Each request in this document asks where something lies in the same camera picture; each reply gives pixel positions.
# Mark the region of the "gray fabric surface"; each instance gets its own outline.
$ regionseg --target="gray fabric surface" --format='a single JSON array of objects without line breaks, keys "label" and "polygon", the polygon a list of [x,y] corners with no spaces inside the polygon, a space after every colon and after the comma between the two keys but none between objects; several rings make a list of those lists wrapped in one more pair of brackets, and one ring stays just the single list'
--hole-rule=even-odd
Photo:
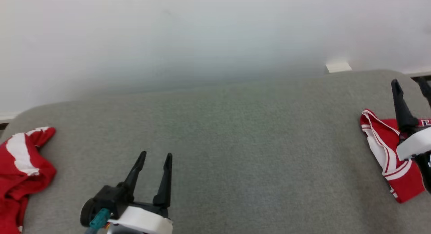
[{"label": "gray fabric surface", "polygon": [[53,126],[41,150],[57,168],[30,197],[25,234],[83,233],[83,203],[148,156],[135,200],[150,202],[174,155],[175,234],[430,233],[431,197],[395,201],[359,126],[370,108],[394,117],[397,78],[416,116],[430,116],[408,77],[391,71],[146,93],[31,109],[6,128]]}]

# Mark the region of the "gray couch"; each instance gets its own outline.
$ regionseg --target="gray couch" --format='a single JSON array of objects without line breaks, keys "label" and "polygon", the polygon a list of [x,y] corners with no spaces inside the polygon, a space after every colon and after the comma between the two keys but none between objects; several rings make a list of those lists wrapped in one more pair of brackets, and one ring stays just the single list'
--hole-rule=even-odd
[{"label": "gray couch", "polygon": [[83,203],[124,180],[148,151],[135,200],[151,202],[166,154],[174,156],[174,234],[431,232],[431,197],[399,204],[359,125],[370,108],[393,118],[397,78],[416,116],[419,87],[393,71],[304,81],[249,82],[45,105],[20,114],[13,133],[53,126],[41,154],[57,168],[31,195],[25,234],[83,233]]}]

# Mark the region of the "white stripe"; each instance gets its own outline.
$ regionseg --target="white stripe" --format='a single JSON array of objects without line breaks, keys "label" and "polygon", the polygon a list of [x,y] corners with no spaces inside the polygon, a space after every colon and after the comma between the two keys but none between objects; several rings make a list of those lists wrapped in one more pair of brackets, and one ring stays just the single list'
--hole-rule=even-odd
[{"label": "white stripe", "polygon": [[396,173],[396,174],[394,174],[394,175],[391,175],[391,176],[385,177],[385,178],[386,178],[386,180],[390,181],[390,180],[394,180],[394,179],[398,179],[398,178],[400,178],[400,177],[403,177],[403,176],[408,172],[408,170],[410,170],[410,168],[411,168],[411,163],[412,163],[412,161],[409,159],[409,160],[407,161],[407,166],[406,166],[405,168],[403,168],[401,171],[397,172],[397,173]]},{"label": "white stripe", "polygon": [[30,155],[26,146],[24,133],[13,135],[6,144],[6,149],[15,158],[16,169],[28,176],[39,175],[39,169],[34,167],[30,161]]},{"label": "white stripe", "polygon": [[362,129],[367,134],[367,141],[370,146],[371,151],[374,153],[374,157],[376,157],[378,163],[382,167],[382,174],[385,172],[386,163],[387,163],[387,155],[383,147],[381,147],[374,138],[373,131],[371,128]]},{"label": "white stripe", "polygon": [[34,130],[31,130],[31,131],[28,131],[28,132],[26,132],[26,135],[28,135],[28,136],[30,136],[31,134],[33,134],[34,132],[36,132],[36,131],[46,131],[46,130],[48,130],[48,128],[49,128],[49,126],[46,126],[46,127],[39,127],[39,128],[36,128],[36,129],[34,129]]},{"label": "white stripe", "polygon": [[395,133],[397,133],[397,135],[400,135],[400,132],[399,132],[399,131],[397,131],[397,130],[395,130],[394,128],[390,127],[389,125],[385,124],[383,121],[381,121],[379,118],[377,118],[377,117],[376,117],[373,113],[371,113],[370,111],[368,111],[368,110],[364,110],[364,112],[367,112],[367,113],[368,113],[368,114],[370,114],[374,119],[376,119],[377,121],[379,121],[380,123],[382,123],[383,125],[385,125],[386,127],[388,127],[389,129],[393,130]]},{"label": "white stripe", "polygon": [[383,174],[383,176],[387,176],[387,175],[391,175],[394,172],[397,172],[398,170],[402,169],[404,166],[406,166],[408,164],[408,161],[404,161],[399,167],[397,167],[397,169],[393,170],[393,171],[388,171],[386,173]]},{"label": "white stripe", "polygon": [[377,139],[376,140],[377,144],[384,147],[389,154],[389,159],[387,159],[387,161],[386,161],[386,163],[388,164],[388,171],[396,170],[396,168],[397,168],[397,154],[385,144],[385,142],[380,138],[379,134],[374,130],[371,119],[370,119],[369,115],[367,114],[367,112],[368,111],[365,110],[362,112],[362,114],[370,122],[371,130],[373,131],[374,137]]}]

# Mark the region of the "white wall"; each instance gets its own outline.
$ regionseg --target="white wall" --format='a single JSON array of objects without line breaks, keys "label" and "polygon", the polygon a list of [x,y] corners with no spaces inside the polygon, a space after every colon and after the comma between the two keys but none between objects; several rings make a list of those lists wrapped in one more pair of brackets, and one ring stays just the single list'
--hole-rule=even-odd
[{"label": "white wall", "polygon": [[431,66],[431,0],[0,0],[0,114],[106,91]]}]

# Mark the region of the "red cloth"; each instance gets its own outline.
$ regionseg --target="red cloth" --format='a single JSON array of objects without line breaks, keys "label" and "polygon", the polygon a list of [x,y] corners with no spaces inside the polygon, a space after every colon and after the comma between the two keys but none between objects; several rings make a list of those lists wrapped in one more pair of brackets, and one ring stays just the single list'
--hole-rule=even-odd
[{"label": "red cloth", "polygon": [[[419,119],[429,125],[430,119]],[[400,141],[396,119],[380,120],[371,110],[362,112],[360,123],[367,135],[371,151],[382,166],[382,175],[391,186],[391,193],[399,203],[406,202],[425,190],[418,166],[411,159],[400,161],[397,145]]]},{"label": "red cloth", "polygon": [[23,229],[28,194],[46,188],[55,168],[38,152],[55,128],[36,128],[18,133],[0,145],[0,230],[19,234]]}]

